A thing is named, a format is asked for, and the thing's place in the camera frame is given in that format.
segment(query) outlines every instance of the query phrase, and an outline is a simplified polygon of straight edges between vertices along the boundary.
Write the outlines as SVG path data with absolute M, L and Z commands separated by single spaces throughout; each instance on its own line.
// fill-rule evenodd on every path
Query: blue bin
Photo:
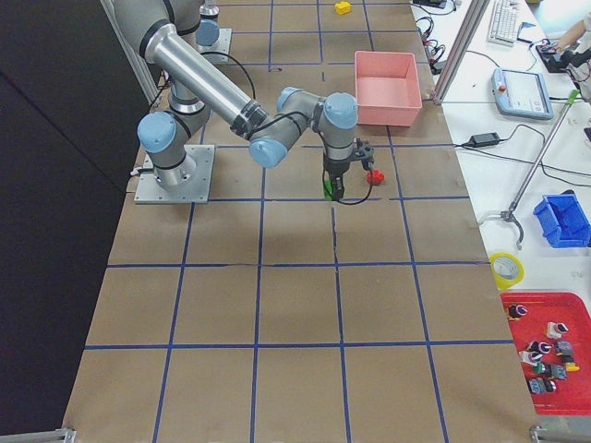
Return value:
M 543 196 L 534 209 L 552 247 L 588 247 L 591 225 L 575 194 Z

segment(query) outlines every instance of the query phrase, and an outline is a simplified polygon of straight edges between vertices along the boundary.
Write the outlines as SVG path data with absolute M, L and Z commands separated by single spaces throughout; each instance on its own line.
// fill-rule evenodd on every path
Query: roll of tape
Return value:
M 517 257 L 506 252 L 494 254 L 490 258 L 490 267 L 497 287 L 501 290 L 509 289 L 524 279 L 524 265 Z

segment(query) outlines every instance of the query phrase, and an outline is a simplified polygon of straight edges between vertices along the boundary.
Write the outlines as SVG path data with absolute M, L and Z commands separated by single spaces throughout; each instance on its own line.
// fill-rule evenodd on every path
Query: keyboard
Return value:
M 494 2 L 487 40 L 513 46 L 519 32 L 519 3 L 517 0 L 494 0 Z

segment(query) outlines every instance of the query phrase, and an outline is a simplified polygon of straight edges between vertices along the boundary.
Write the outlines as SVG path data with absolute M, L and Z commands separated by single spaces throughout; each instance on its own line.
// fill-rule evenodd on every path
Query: red object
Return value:
M 561 365 L 554 350 L 556 340 L 546 336 L 549 321 L 565 323 L 569 327 L 561 340 L 573 346 L 574 361 L 581 367 L 569 372 L 566 380 L 557 380 L 556 392 L 532 395 L 536 412 L 545 415 L 591 415 L 591 318 L 583 301 L 574 293 L 503 293 L 502 304 L 524 305 L 527 315 L 519 321 L 510 321 L 509 328 L 517 352 L 524 351 L 532 341 L 545 341 L 552 351 L 542 362 Z M 522 365 L 525 378 L 539 377 L 531 365 Z
M 366 176 L 366 180 L 368 181 L 368 183 L 371 183 L 374 186 L 379 185 L 381 182 L 383 182 L 384 178 L 386 178 L 386 176 L 379 169 L 375 169 L 373 171 L 373 175 L 371 174 L 371 171 L 369 171 L 368 175 Z

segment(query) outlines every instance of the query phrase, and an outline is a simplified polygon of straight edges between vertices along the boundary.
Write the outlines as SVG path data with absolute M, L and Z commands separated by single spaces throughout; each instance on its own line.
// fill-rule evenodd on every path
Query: pink bin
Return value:
M 361 125 L 411 126 L 423 106 L 413 54 L 355 52 L 355 90 Z

